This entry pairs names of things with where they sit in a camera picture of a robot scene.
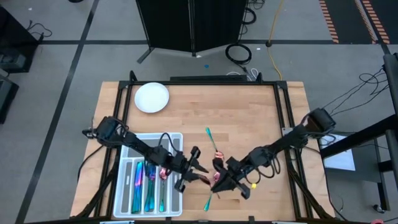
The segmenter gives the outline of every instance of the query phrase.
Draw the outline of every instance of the white plastic tray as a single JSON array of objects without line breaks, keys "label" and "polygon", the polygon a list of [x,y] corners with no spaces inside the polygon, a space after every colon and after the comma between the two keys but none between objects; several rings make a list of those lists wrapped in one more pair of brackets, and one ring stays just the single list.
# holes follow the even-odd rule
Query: white plastic tray
[{"label": "white plastic tray", "polygon": [[[137,134],[137,137],[149,146],[156,146],[163,133]],[[182,134],[169,133],[173,145],[178,151],[182,151]],[[174,154],[167,136],[162,139],[165,149]],[[176,217],[182,214],[182,194],[174,189],[175,182],[181,177],[180,174],[171,173],[165,185],[165,211],[159,212],[160,197],[160,177],[161,167],[156,167],[155,178],[155,209],[153,212],[145,212],[144,203],[147,195],[147,177],[143,177],[141,212],[131,213],[132,196],[134,195],[134,176],[138,162],[144,161],[144,158],[133,149],[126,146],[122,147],[119,163],[118,182],[116,184],[116,193],[113,205],[113,216],[115,218],[150,218],[150,217]]]}]

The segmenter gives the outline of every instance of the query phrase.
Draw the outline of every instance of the black partition panel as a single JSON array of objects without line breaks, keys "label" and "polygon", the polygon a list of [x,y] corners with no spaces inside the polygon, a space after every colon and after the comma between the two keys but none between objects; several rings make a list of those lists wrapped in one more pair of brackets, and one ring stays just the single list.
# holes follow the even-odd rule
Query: black partition panel
[{"label": "black partition panel", "polygon": [[136,0],[150,47],[191,52],[187,0]]},{"label": "black partition panel", "polygon": [[246,0],[194,0],[196,52],[238,41]]}]

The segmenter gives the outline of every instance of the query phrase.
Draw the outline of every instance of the yellow cable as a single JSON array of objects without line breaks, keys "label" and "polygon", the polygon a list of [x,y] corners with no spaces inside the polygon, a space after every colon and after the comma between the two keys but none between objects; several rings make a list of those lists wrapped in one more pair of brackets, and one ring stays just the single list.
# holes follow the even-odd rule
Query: yellow cable
[{"label": "yellow cable", "polygon": [[[278,10],[275,13],[274,21],[272,22],[271,33],[269,34],[268,43],[271,43],[272,36],[274,35],[275,23],[276,23],[276,20],[278,19],[278,16],[279,16],[280,10],[282,9],[284,1],[285,0],[280,0],[280,4],[279,4],[279,7],[278,7]],[[267,53],[268,53],[269,58],[271,59],[271,62],[273,64],[273,66],[274,66],[274,69],[278,72],[279,79],[282,80],[282,73],[279,71],[278,67],[276,66],[276,64],[274,62],[274,59],[272,58],[271,53],[269,52],[269,47],[267,47]]]}]

